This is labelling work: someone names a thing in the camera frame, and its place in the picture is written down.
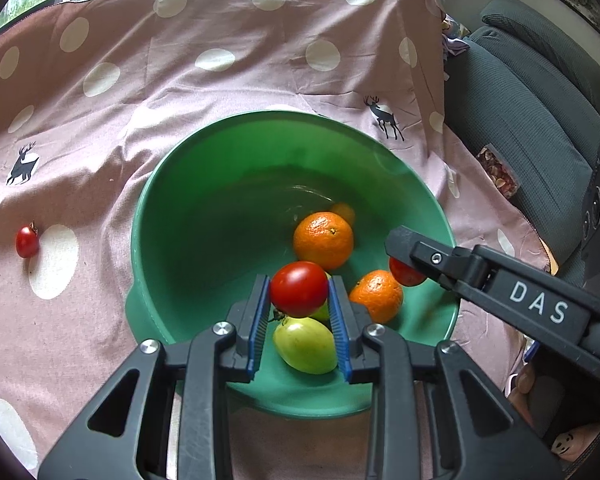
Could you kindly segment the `person's right hand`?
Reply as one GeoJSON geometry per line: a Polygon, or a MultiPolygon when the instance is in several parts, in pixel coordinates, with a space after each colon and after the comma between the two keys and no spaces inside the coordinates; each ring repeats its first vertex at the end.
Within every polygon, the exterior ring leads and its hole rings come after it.
{"type": "MultiPolygon", "coordinates": [[[[509,377],[507,399],[521,417],[544,437],[562,402],[562,385],[548,376],[535,376],[531,363],[509,377]]],[[[597,438],[600,422],[574,428],[554,437],[550,450],[564,463],[574,463],[597,438]]]]}

